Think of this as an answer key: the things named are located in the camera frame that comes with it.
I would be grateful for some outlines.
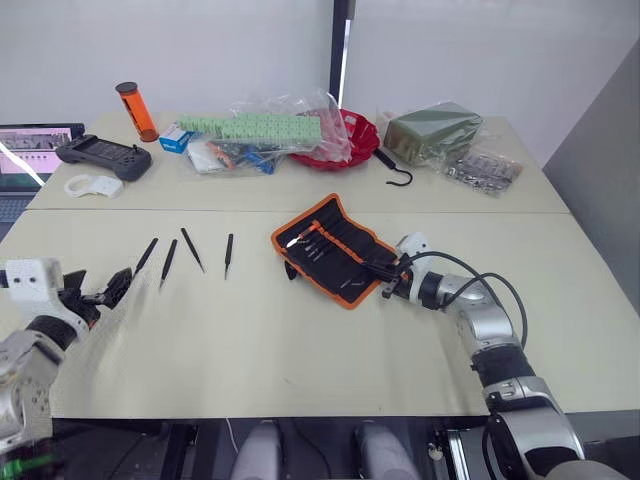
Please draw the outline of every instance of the laptop screen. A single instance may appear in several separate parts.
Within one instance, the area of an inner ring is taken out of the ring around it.
[[[16,154],[46,181],[61,160],[55,149],[81,135],[79,124],[68,125],[0,125],[0,142]],[[0,151],[0,192],[36,191],[38,183],[31,175]]]

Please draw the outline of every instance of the black handheld device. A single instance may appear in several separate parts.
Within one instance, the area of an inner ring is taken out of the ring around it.
[[[66,163],[92,163],[108,168],[120,180],[133,182],[151,166],[151,154],[136,145],[127,147],[95,135],[83,135],[56,148],[56,155]]]

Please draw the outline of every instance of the gray wall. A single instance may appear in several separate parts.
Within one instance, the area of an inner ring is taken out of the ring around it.
[[[544,168],[636,311],[640,302],[639,58],[636,43]]]

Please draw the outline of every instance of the cable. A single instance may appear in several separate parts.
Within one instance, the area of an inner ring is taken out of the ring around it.
[[[496,474],[493,471],[493,467],[491,466],[491,459],[489,458],[489,430],[485,425],[484,430],[482,431],[482,457],[484,458],[484,464],[487,467],[487,472],[489,472],[489,478],[491,480],[498,480],[496,478]]]
[[[495,278],[496,280],[502,282],[502,284],[509,289],[511,295],[515,299],[518,304],[518,310],[520,310],[520,318],[522,320],[522,338],[520,340],[520,344],[522,345],[522,349],[527,345],[527,338],[529,337],[529,321],[527,320],[527,312],[524,308],[524,304],[522,303],[522,299],[520,295],[518,295],[517,290],[511,283],[504,278],[502,275],[498,275],[497,273],[488,272],[483,273],[479,276],[479,278],[472,278],[467,283],[465,283],[462,287],[460,287],[455,293],[450,296],[447,296],[446,300],[442,302],[440,308],[446,308],[451,305],[456,298],[458,298],[467,288],[473,285],[475,282],[479,281],[480,278]]]
[[[233,428],[231,428],[231,420],[225,418],[227,421],[227,428],[229,429],[229,439],[231,440],[231,445],[233,446],[233,450],[238,455],[238,444],[236,443],[236,437],[233,435]]]
[[[496,302],[496,304],[500,308],[504,309],[504,307],[502,306],[502,303],[500,302],[500,300],[498,299],[498,296],[496,295],[496,292],[493,290],[493,288],[491,288],[491,285],[489,285],[489,283],[485,280],[485,277],[492,277],[492,278],[495,278],[496,280],[501,281],[509,289],[509,291],[513,295],[513,298],[515,298],[516,303],[518,304],[518,309],[520,310],[520,316],[522,318],[522,339],[521,339],[520,343],[522,345],[522,349],[524,350],[524,347],[527,344],[527,338],[529,336],[529,322],[527,320],[527,313],[525,311],[524,304],[522,303],[522,300],[520,299],[520,295],[518,295],[518,292],[516,291],[516,289],[513,287],[513,285],[511,285],[511,283],[509,283],[507,281],[506,278],[498,275],[497,273],[493,273],[493,272],[489,272],[489,273],[485,273],[485,274],[480,275],[469,264],[463,262],[459,258],[454,257],[453,255],[449,255],[448,253],[437,252],[437,251],[420,252],[420,253],[417,253],[416,255],[413,255],[412,257],[409,257],[409,258],[403,260],[397,266],[398,271],[399,272],[404,272],[404,270],[406,270],[406,268],[409,265],[413,264],[414,260],[418,260],[419,258],[424,258],[424,257],[440,257],[440,258],[444,258],[446,260],[449,260],[449,261],[461,266],[462,268],[467,270],[469,273],[471,273],[473,275],[473,277],[474,277],[471,280],[469,280],[467,283],[465,283],[461,288],[459,288],[458,291],[455,292],[452,297],[448,298],[447,301],[445,303],[443,303],[443,305],[440,308],[443,308],[443,306],[450,305],[456,298],[458,298],[458,296],[460,296],[460,294],[465,289],[467,289],[473,283],[480,282],[480,283],[482,283],[484,288],[487,289],[487,291],[489,292],[489,295],[491,295],[491,298],[493,299],[493,301]]]
[[[304,433],[304,431],[302,430],[302,428],[300,428],[300,425],[298,425],[298,422],[296,421],[295,418],[292,418],[291,421],[293,422],[293,426],[296,428],[298,435],[300,435],[304,439],[304,441],[311,446],[311,448],[313,448],[316,452],[318,452],[318,455],[320,455],[320,457],[322,458],[322,462],[324,463],[324,468],[327,471],[327,478],[333,478],[333,475],[331,474],[331,465],[329,465],[329,460],[327,459],[327,456],[324,454],[322,449],[318,445],[313,443],[313,441],[307,436],[307,434]]]
[[[124,452],[124,454],[122,455],[122,457],[120,458],[120,461],[117,463],[117,465],[115,466],[115,468],[113,470],[111,470],[111,473],[109,475],[107,475],[107,480],[111,480],[112,478],[115,477],[116,473],[118,472],[118,469],[122,466],[122,464],[124,463],[124,461],[127,459],[127,457],[131,454],[131,452],[133,452],[135,450],[135,448],[140,444],[140,442],[142,441],[142,439],[144,438],[144,435],[140,435],[135,442],[133,442],[133,444],[127,449],[126,452]]]
[[[493,298],[493,301],[496,302],[499,307],[502,307],[502,303],[500,303],[500,300],[498,300],[498,296],[496,295],[496,292],[493,291],[493,288],[491,288],[491,285],[489,285],[489,283],[487,283],[487,281],[484,278],[482,278],[482,276],[478,272],[476,272],[469,264],[463,262],[457,257],[454,257],[453,255],[449,255],[448,253],[436,252],[435,250],[430,252],[417,253],[412,257],[409,257],[403,260],[402,262],[400,262],[397,266],[397,271],[400,273],[404,272],[409,265],[413,264],[414,260],[418,260],[424,257],[440,257],[440,258],[449,260],[450,262],[453,262],[457,265],[460,265],[466,271],[471,273],[471,275],[474,276],[475,280],[478,280],[480,283],[482,283],[484,288],[486,288],[489,291],[489,295],[491,295],[491,298]]]

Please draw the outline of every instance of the orange tube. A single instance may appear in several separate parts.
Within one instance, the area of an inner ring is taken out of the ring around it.
[[[116,85],[116,91],[120,94],[122,103],[124,103],[136,130],[138,130],[140,140],[143,142],[153,142],[156,140],[158,138],[158,132],[140,96],[138,85],[135,82],[120,83]]]

